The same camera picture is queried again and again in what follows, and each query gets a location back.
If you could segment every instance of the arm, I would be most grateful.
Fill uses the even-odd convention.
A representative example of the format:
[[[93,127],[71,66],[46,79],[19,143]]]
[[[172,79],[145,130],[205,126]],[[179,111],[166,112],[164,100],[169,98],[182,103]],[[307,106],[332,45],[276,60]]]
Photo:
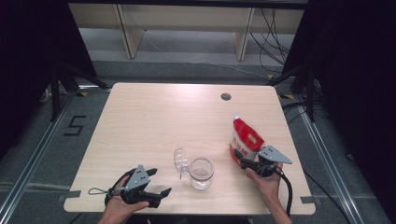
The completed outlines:
[[[292,223],[278,198],[280,176],[273,173],[271,176],[261,178],[256,174],[256,172],[249,168],[247,168],[246,171],[247,177],[254,180],[259,187],[260,193],[262,194],[262,199],[270,210],[275,222],[278,224]]]
[[[128,176],[125,176],[125,178],[121,180],[119,186],[123,186],[123,183],[127,178]],[[121,196],[114,196],[108,201],[105,212],[102,214],[102,217],[100,218],[98,223],[99,224],[126,223],[126,221],[132,215],[133,212],[141,210],[148,206],[149,206],[149,202],[127,204],[122,200]]]

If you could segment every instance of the cable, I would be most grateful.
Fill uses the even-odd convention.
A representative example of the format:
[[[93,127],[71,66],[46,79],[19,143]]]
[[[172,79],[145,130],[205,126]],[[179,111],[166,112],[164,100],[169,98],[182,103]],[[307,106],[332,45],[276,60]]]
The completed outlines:
[[[285,174],[283,173],[282,169],[280,169],[278,166],[276,168],[278,168],[280,170],[280,172],[278,172],[277,170],[274,170],[274,172],[276,174],[280,175],[280,177],[285,181],[286,185],[288,186],[289,197],[288,197],[288,205],[286,205],[286,214],[288,214],[288,216],[290,216],[291,203],[293,200],[293,188],[291,187],[291,183],[288,180],[288,178],[285,176]]]
[[[158,48],[156,45],[154,45],[154,43],[152,43],[152,41],[151,41],[149,38],[146,37],[146,39],[148,40],[148,42],[151,44],[152,47],[154,47],[154,48],[155,48],[156,50],[158,50],[159,52],[163,53],[163,51],[162,51],[160,48]],[[191,62],[187,62],[187,61],[174,60],[174,59],[171,59],[171,58],[167,57],[166,55],[163,55],[163,57],[166,58],[166,59],[169,60],[169,61],[176,62],[176,63],[191,63]],[[251,75],[259,76],[259,77],[263,77],[263,78],[269,80],[268,77],[265,77],[265,76],[263,76],[263,75],[261,75],[261,74],[253,73],[253,72],[248,72],[248,71],[243,71],[243,70],[240,70],[240,69],[238,69],[238,68],[235,68],[235,67],[232,67],[232,66],[229,66],[229,65],[217,64],[217,63],[191,63],[191,64],[209,64],[209,65],[214,65],[214,66],[218,66],[218,67],[231,68],[231,69],[233,69],[233,70],[235,70],[235,71],[238,71],[238,72],[241,72],[241,73],[246,73],[246,74],[251,74]]]
[[[282,44],[280,44],[279,39],[277,38],[276,22],[275,22],[276,9],[273,8],[273,9],[272,9],[272,12],[273,12],[273,16],[272,16],[272,19],[273,19],[273,20],[272,20],[271,25],[270,25],[269,22],[268,22],[268,20],[267,20],[267,18],[265,17],[264,11],[263,11],[263,9],[262,9],[262,16],[264,17],[265,22],[267,23],[267,27],[268,27],[268,31],[269,31],[269,33],[267,34],[267,37],[265,38],[265,41],[267,42],[267,38],[268,38],[269,34],[271,34],[271,36],[273,37],[273,39],[275,40],[275,42],[276,42],[276,44],[277,44],[277,47],[276,47],[276,46],[273,46],[273,45],[270,44],[269,42],[267,42],[267,43],[268,43],[271,47],[273,47],[273,48],[279,50],[279,53],[280,53],[280,55],[282,56],[283,61],[285,62],[285,61],[286,61],[286,56],[285,56],[285,54],[284,54],[283,51],[286,51],[287,53],[289,53],[290,50],[289,50],[288,48],[284,47]]]
[[[78,215],[76,215],[72,220],[70,220],[69,224],[73,224],[81,215],[82,213],[78,213]]]
[[[256,41],[257,45],[259,45],[259,47],[265,51],[265,53],[268,54],[268,56],[270,56],[272,59],[274,59],[277,63],[280,63],[282,65],[284,65],[285,63],[283,63],[282,61],[280,61],[277,57],[274,56],[274,54],[272,54],[270,51],[268,51],[268,49],[266,49],[262,44],[259,43],[259,41],[257,41],[256,37],[254,37],[253,33],[250,33],[250,35],[253,37],[254,41]]]
[[[299,113],[297,116],[295,116],[294,118],[292,118],[290,121],[288,121],[288,124],[291,124],[295,119],[297,119],[298,117],[300,117],[303,113],[306,113],[306,110]]]
[[[347,214],[345,211],[341,208],[341,206],[335,201],[335,199],[329,194],[329,192],[326,191],[315,179],[312,177],[305,169],[303,169],[304,174],[306,174],[326,195],[327,197],[335,204],[335,206],[338,208],[338,210],[341,212],[343,217],[346,219],[346,222],[350,224],[349,218],[347,217]]]
[[[91,193],[91,191],[92,191],[93,189],[96,189],[96,190],[98,190],[99,192]],[[107,193],[107,190],[103,190],[103,189],[99,189],[99,188],[91,188],[91,189],[88,190],[88,194],[89,194],[89,195],[106,194],[106,193]]]

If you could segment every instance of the black cable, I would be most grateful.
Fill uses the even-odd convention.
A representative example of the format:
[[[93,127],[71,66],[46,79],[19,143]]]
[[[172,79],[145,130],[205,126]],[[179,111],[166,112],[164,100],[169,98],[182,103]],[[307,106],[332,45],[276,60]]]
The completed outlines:
[[[289,198],[288,198],[288,205],[286,205],[286,214],[288,214],[288,216],[290,217],[291,203],[293,201],[293,188],[291,187],[291,183],[283,173],[282,169],[280,169],[279,167],[276,168],[278,168],[280,172],[278,172],[277,170],[274,170],[274,172],[280,175],[280,177],[285,181],[286,185],[288,186]]]
[[[277,45],[278,45],[279,53],[280,53],[280,55],[281,55],[282,58],[283,58],[283,62],[285,62],[285,61],[286,61],[286,56],[285,56],[285,54],[283,53],[283,50],[282,50],[282,48],[280,47],[279,39],[277,38],[276,23],[275,23],[276,9],[273,8],[272,11],[273,11],[273,22],[274,22],[274,31],[275,31],[275,36],[274,36],[274,33],[273,33],[273,38],[274,38],[274,40],[276,41],[276,43],[277,43]]]
[[[268,51],[268,49],[264,48],[262,44],[259,43],[259,41],[257,41],[256,37],[254,37],[253,33],[250,33],[250,35],[253,37],[254,41],[256,41],[257,45],[259,45],[259,47],[268,54],[268,56],[270,56],[272,59],[274,59],[275,61],[277,61],[278,63],[284,65],[284,63],[282,61],[280,61],[277,57],[275,57],[270,51]]]
[[[82,213],[78,213],[78,215],[76,215],[76,216],[69,222],[69,224],[73,224],[81,215],[82,215]]]
[[[294,118],[292,118],[290,121],[288,121],[288,124],[291,124],[295,119],[297,119],[298,117],[300,117],[303,113],[306,113],[306,110],[299,113],[298,115],[296,115]]]
[[[335,199],[329,194],[329,192],[326,191],[325,188],[323,188],[315,179],[312,177],[305,169],[303,169],[304,174],[306,174],[326,195],[327,197],[335,204],[335,206],[338,208],[338,210],[341,212],[341,214],[344,216],[346,219],[347,223],[350,223],[349,218],[347,217],[347,214],[345,211],[341,208],[340,204],[338,204]]]
[[[273,45],[270,44],[269,42],[267,42],[267,43],[268,43],[270,46],[272,46],[273,48],[278,49],[279,52],[280,52],[280,54],[281,54],[281,56],[282,56],[282,59],[285,61],[285,60],[286,60],[286,56],[284,55],[283,50],[285,50],[287,53],[289,53],[290,50],[289,50],[288,48],[286,48],[285,46],[283,46],[282,44],[280,44],[279,39],[277,38],[276,23],[275,23],[275,14],[276,14],[276,10],[273,8],[273,11],[272,11],[272,12],[273,12],[273,20],[272,20],[272,22],[271,22],[271,25],[269,24],[267,18],[265,17],[265,14],[264,14],[264,11],[263,11],[263,10],[262,10],[262,16],[264,17],[265,22],[267,23],[267,27],[268,27],[268,31],[269,31],[268,34],[271,34],[271,36],[273,37],[273,39],[274,39],[275,42],[277,43],[278,47],[273,46]]]
[[[96,190],[98,190],[99,192],[98,192],[98,193],[91,193],[91,191],[92,191],[93,189],[96,189]],[[88,194],[89,194],[89,195],[106,194],[106,193],[107,193],[107,190],[98,189],[98,188],[91,188],[91,189],[88,190]]]

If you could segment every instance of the floor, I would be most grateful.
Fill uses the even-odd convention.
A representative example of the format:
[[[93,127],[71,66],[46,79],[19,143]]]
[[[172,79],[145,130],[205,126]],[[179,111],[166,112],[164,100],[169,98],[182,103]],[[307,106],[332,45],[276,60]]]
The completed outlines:
[[[126,58],[125,49],[118,30],[81,29],[87,49],[93,60],[99,78],[107,83],[117,81],[173,81],[189,82],[183,79],[183,73],[193,69],[194,73],[203,72],[203,76],[210,73],[207,80],[196,79],[200,82],[255,84],[264,85],[268,75],[278,76],[282,64],[276,62],[266,54],[260,54],[260,48],[250,36],[247,44],[245,60],[238,62],[234,53],[233,39],[226,33],[209,32],[170,32],[146,31],[136,57]],[[262,43],[261,34],[254,34]],[[287,49],[290,48],[293,35],[279,35],[278,41]],[[278,49],[268,47],[281,62],[282,56]],[[159,80],[151,74],[159,73],[159,69],[175,73],[170,79]],[[197,75],[186,75],[197,78]],[[282,105],[299,101],[299,96],[288,98],[289,86],[292,79],[276,87]],[[80,84],[89,84],[81,80]],[[63,120],[57,124],[53,133],[48,129],[50,123],[50,101],[42,103],[25,135],[15,148],[12,148],[0,162],[0,201],[7,197],[14,197],[15,203],[8,208],[2,223],[53,223],[71,221],[74,223],[95,223],[100,214],[71,214],[63,210],[64,196],[73,181],[78,165],[89,144],[95,124],[109,94],[108,91],[87,90],[88,97],[63,96]],[[311,125],[303,107],[285,110],[285,117],[290,126],[290,132],[299,152],[304,169],[316,181],[329,191],[341,206],[345,199],[342,194],[350,194],[352,206],[357,209],[348,212],[353,216],[350,223],[390,223],[378,201],[365,183],[359,168],[352,160],[346,158],[347,148],[339,140],[331,121],[326,118],[325,107],[316,105],[316,122]],[[70,120],[76,115],[84,115],[84,132],[78,138],[65,139],[64,134],[72,132],[69,128]],[[48,136],[48,142],[42,142],[42,136]],[[325,164],[329,161],[335,166],[336,174],[331,174],[332,168]],[[35,164],[35,168],[26,164]],[[30,177],[23,179],[21,174]],[[292,216],[296,223],[347,223],[346,219],[329,200],[324,191],[308,176],[306,177],[311,189],[317,212],[312,216]],[[334,181],[340,180],[344,188],[339,188]],[[15,192],[23,194],[11,195],[15,186],[21,185]],[[249,217],[254,223],[273,223],[268,216]]]

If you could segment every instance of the aluminum rail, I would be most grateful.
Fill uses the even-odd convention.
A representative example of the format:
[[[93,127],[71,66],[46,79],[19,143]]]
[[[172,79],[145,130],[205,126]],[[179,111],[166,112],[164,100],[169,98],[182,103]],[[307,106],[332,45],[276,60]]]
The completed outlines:
[[[53,136],[55,135],[55,132],[60,122],[64,117],[64,111],[70,105],[70,102],[73,100],[74,96],[75,96],[74,92],[70,92],[66,94],[64,101],[62,102],[61,105],[61,111],[59,116],[49,124],[49,127],[47,128],[46,132],[44,133],[37,147],[35,148],[35,151],[33,152],[29,161],[26,163],[25,167],[23,168],[19,178],[14,183],[5,201],[1,205],[0,223],[6,224],[11,218],[12,213],[17,207],[18,202],[20,201],[22,194],[24,193],[29,181],[32,179],[33,175],[35,174],[35,171],[39,163],[41,162],[47,148],[50,145]]]
[[[297,102],[303,102],[303,99],[300,95],[296,95]],[[300,113],[302,114],[303,121],[305,126],[311,135],[312,140],[314,141],[315,148],[318,151],[318,154],[323,162],[323,165],[329,175],[330,180],[332,181],[332,185],[334,186],[335,192],[340,199],[341,204],[344,207],[346,215],[350,221],[350,223],[361,224],[364,223],[361,213],[359,212],[358,206],[355,203],[355,200],[352,198],[349,189],[341,177],[340,173],[337,170],[334,162],[332,161],[332,156],[324,144],[320,133],[317,129],[315,123],[311,122],[310,118],[306,115],[304,108],[299,105],[298,107]]]

